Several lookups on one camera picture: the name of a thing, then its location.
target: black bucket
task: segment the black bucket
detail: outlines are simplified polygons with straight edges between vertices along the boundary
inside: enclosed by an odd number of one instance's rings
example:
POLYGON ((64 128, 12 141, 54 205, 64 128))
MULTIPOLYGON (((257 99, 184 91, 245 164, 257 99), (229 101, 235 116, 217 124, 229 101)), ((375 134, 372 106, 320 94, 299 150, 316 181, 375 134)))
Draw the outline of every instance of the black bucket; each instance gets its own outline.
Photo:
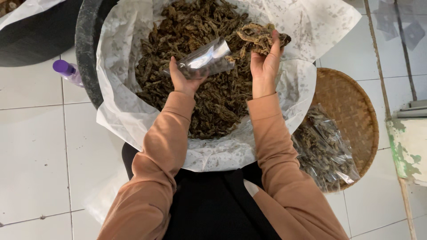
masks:
POLYGON ((86 92, 96 109, 104 101, 97 76, 97 48, 104 20, 118 0, 84 0, 76 26, 76 56, 86 92))
POLYGON ((44 62, 74 45, 83 0, 67 0, 0 30, 0 67, 44 62))

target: woven bamboo tray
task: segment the woven bamboo tray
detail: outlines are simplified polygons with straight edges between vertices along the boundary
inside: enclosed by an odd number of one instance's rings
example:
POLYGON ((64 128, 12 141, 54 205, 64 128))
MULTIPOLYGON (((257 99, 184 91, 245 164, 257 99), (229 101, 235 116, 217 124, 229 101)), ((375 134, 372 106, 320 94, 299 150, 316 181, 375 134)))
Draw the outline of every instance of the woven bamboo tray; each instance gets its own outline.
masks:
MULTIPOLYGON (((318 68, 316 91, 311 104, 318 103, 336 121, 342 137, 350 140, 354 163, 360 177, 363 177, 377 153, 379 139, 377 116, 368 95, 344 73, 318 68)), ((353 184, 341 181, 341 190, 353 184)))

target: sleeve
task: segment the sleeve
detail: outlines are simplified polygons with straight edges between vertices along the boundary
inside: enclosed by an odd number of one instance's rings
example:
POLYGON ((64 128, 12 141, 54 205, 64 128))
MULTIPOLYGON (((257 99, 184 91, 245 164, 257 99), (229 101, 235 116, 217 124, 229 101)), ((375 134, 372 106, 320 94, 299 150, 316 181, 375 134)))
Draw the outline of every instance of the sleeve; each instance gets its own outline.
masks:
POLYGON ((134 177, 124 184, 108 212, 98 239, 161 239, 169 223, 176 190, 174 176, 184 164, 194 99, 172 92, 144 137, 134 177))
POLYGON ((277 93, 248 100, 248 107, 265 191, 314 236, 321 233, 333 239, 348 239, 323 193, 299 169, 298 153, 277 93))

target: purple liquid bottle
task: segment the purple liquid bottle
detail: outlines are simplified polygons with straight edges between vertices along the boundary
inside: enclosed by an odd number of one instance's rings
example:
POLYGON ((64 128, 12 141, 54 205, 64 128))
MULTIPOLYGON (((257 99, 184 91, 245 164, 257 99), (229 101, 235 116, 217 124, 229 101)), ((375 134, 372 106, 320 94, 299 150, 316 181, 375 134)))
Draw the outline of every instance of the purple liquid bottle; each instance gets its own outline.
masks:
POLYGON ((80 72, 77 69, 77 65, 68 63, 64 60, 56 60, 52 67, 56 72, 61 74, 65 80, 81 88, 84 88, 82 77, 80 76, 80 72))

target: person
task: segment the person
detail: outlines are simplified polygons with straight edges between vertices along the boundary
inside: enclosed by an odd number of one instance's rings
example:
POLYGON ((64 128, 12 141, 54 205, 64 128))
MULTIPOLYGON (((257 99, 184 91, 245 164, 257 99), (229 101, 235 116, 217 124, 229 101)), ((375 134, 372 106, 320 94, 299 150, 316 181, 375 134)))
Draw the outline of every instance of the person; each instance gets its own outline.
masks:
POLYGON ((145 135, 142 151, 126 157, 133 159, 130 181, 118 191, 99 240, 348 239, 313 179, 299 169, 275 92, 283 50, 276 30, 272 37, 267 57, 251 53, 247 105, 255 165, 227 172, 180 170, 194 93, 203 80, 185 79, 172 57, 175 91, 145 135))

